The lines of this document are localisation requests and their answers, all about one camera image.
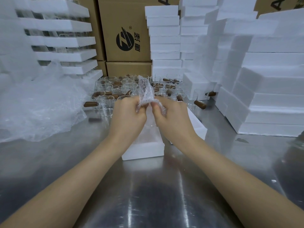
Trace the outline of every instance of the cardboard box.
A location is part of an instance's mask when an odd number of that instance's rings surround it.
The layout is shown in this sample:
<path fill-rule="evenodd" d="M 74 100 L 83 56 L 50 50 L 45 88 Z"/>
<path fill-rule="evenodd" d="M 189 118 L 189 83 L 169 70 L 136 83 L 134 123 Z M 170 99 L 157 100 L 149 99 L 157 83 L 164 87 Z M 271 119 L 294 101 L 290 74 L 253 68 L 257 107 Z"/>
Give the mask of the cardboard box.
<path fill-rule="evenodd" d="M 301 7 L 301 0 L 257 0 L 254 11 L 258 11 L 258 16 L 260 16 L 261 14 Z"/>
<path fill-rule="evenodd" d="M 98 0 L 108 61 L 150 61 L 145 6 L 179 0 Z"/>
<path fill-rule="evenodd" d="M 105 61 L 97 61 L 97 70 L 102 70 L 103 76 L 108 76 L 107 65 Z"/>
<path fill-rule="evenodd" d="M 151 76 L 151 62 L 107 62 L 108 76 L 126 76 L 127 74 Z"/>
<path fill-rule="evenodd" d="M 93 59 L 98 61 L 106 61 L 105 55 L 105 48 L 104 48 L 104 41 L 103 41 L 103 34 L 99 16 L 99 9 L 97 0 L 78 0 L 79 4 L 88 8 L 90 13 L 90 18 L 88 22 L 92 25 L 92 36 L 95 37 L 96 44 L 92 46 L 93 49 L 96 49 L 97 56 Z"/>

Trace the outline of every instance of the metal table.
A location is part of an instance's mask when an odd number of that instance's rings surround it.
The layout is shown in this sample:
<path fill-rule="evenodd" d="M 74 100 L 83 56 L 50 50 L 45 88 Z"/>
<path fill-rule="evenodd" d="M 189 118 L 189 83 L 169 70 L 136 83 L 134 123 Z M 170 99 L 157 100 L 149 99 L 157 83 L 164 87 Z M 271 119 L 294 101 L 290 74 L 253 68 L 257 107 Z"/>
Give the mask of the metal table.
<path fill-rule="evenodd" d="M 289 145 L 295 138 L 238 135 L 212 100 L 199 119 L 209 145 L 304 209 L 304 150 Z M 107 135 L 108 124 L 88 112 L 71 131 L 44 141 L 1 143 L 0 222 L 84 159 Z M 163 140 L 163 157 L 119 159 L 75 227 L 242 227 L 204 173 Z"/>

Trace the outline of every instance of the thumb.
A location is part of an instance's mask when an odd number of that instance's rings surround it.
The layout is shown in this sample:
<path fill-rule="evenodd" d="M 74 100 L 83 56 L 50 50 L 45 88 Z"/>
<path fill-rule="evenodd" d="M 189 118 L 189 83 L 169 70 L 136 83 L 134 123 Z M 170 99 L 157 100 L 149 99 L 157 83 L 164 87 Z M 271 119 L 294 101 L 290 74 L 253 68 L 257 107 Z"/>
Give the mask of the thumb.
<path fill-rule="evenodd" d="M 158 125 L 162 124 L 165 120 L 165 117 L 162 115 L 161 108 L 156 102 L 151 102 L 152 112 L 155 118 L 155 122 Z"/>

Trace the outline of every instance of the group of glass cups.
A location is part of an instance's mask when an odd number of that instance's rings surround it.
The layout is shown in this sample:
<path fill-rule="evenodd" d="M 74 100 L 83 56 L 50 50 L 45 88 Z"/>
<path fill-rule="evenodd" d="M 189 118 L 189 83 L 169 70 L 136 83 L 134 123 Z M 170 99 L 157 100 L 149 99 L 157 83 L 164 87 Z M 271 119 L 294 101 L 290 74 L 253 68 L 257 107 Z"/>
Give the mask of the group of glass cups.
<path fill-rule="evenodd" d="M 104 77 L 96 82 L 96 91 L 89 93 L 89 101 L 96 103 L 94 109 L 98 110 L 101 116 L 112 116 L 116 100 L 138 95 L 138 81 L 137 75 Z M 154 89 L 155 96 L 167 97 L 174 101 L 177 101 L 180 97 L 185 98 L 190 110 L 196 110 L 193 102 L 197 100 L 198 93 L 194 92 L 194 95 L 192 94 L 192 97 L 190 97 L 190 93 L 183 91 L 183 81 L 181 79 L 149 77 L 149 81 Z"/>

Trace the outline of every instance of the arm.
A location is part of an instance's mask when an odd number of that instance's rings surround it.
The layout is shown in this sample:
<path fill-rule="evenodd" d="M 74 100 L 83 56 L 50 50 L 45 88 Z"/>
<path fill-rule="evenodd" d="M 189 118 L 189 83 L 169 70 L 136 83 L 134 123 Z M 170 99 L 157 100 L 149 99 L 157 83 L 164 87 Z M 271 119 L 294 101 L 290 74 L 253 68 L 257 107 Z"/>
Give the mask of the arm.
<path fill-rule="evenodd" d="M 0 228 L 73 227 L 105 173 L 144 127 L 146 109 L 136 113 L 138 101 L 138 97 L 117 101 L 108 137 L 82 162 L 18 209 Z"/>
<path fill-rule="evenodd" d="M 304 211 L 217 153 L 196 135 L 186 104 L 157 98 L 167 108 L 164 117 L 158 105 L 152 104 L 157 126 L 166 138 L 203 170 L 246 228 L 304 227 Z"/>

